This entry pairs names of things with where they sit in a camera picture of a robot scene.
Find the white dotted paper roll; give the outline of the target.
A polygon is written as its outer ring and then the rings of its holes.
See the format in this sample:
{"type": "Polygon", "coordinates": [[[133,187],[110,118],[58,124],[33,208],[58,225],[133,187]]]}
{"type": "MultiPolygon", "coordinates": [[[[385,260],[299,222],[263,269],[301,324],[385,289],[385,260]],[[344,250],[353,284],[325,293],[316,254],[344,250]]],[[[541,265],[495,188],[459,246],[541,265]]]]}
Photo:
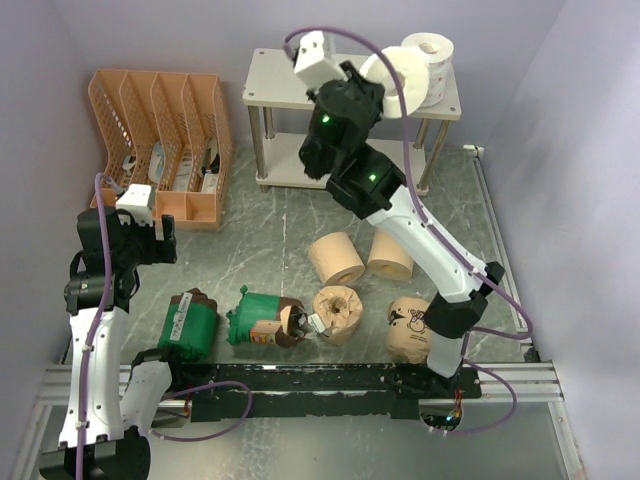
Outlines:
{"type": "Polygon", "coordinates": [[[384,86],[383,117],[399,119],[399,92],[404,95],[408,114],[416,111],[426,99],[430,79],[429,58],[418,47],[390,46],[384,48],[382,53],[391,62],[401,89],[396,88],[390,71],[377,55],[371,55],[360,67],[359,73],[366,80],[384,86]]]}

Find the white paper towel roll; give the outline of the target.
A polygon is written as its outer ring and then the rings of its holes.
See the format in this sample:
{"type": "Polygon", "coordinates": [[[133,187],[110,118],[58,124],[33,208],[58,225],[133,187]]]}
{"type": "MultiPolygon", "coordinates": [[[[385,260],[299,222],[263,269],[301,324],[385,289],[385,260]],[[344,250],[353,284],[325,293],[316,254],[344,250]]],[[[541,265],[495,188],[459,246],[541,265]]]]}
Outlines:
{"type": "Polygon", "coordinates": [[[441,102],[452,70],[453,42],[441,34],[421,32],[405,37],[401,46],[419,48],[429,60],[429,88],[422,107],[441,102]]]}

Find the tan paper towel roll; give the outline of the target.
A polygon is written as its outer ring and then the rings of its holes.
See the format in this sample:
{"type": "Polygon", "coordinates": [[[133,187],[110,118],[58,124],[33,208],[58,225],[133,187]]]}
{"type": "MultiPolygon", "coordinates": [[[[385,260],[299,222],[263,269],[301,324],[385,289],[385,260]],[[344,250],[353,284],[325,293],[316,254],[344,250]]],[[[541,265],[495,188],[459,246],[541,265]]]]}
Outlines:
{"type": "Polygon", "coordinates": [[[308,250],[323,286],[351,285],[365,271],[365,265],[345,232],[334,232],[316,240],[308,250]]]}

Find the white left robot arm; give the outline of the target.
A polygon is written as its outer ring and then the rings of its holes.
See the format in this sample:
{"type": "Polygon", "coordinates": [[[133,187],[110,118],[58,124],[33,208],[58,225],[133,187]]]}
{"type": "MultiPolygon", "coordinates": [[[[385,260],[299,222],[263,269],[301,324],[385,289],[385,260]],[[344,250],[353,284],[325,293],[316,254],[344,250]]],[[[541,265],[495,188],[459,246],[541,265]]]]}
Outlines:
{"type": "Polygon", "coordinates": [[[90,208],[77,217],[81,249],[64,289],[72,330],[72,370],[65,422],[56,450],[39,457],[45,479],[145,479],[149,431],[162,398],[181,395],[184,370],[164,349],[138,354],[120,385],[121,351],[141,265],[177,260],[175,223],[162,228],[131,208],[90,208]]]}

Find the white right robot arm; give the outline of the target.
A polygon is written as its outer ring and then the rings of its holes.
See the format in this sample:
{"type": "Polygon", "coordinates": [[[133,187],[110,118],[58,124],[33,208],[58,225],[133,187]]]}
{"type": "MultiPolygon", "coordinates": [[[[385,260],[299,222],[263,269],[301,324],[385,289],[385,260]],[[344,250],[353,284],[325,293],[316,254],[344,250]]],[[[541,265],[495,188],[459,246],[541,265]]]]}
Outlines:
{"type": "Polygon", "coordinates": [[[386,233],[431,278],[437,294],[423,320],[432,332],[426,390],[443,398],[459,384],[464,335],[487,308],[488,295],[505,274],[464,250],[426,207],[412,199],[406,176],[368,144],[382,114],[384,88],[363,78],[349,61],[294,70],[314,104],[299,158],[307,177],[345,209],[386,233]]]}

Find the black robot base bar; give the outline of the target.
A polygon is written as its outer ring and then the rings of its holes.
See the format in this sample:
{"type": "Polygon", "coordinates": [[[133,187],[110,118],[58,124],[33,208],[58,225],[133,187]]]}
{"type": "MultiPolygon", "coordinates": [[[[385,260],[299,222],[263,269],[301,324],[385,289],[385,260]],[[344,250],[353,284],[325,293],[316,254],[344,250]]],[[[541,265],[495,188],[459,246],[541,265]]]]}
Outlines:
{"type": "Polygon", "coordinates": [[[239,386],[192,393],[195,422],[239,418],[245,411],[251,418],[388,415],[412,420],[420,415],[421,401],[451,406],[456,399],[481,397],[478,374],[470,367],[444,379],[425,365],[406,363],[189,364],[166,349],[140,352],[132,365],[155,360],[169,362],[175,392],[223,381],[240,382],[252,392],[251,404],[239,386]]]}

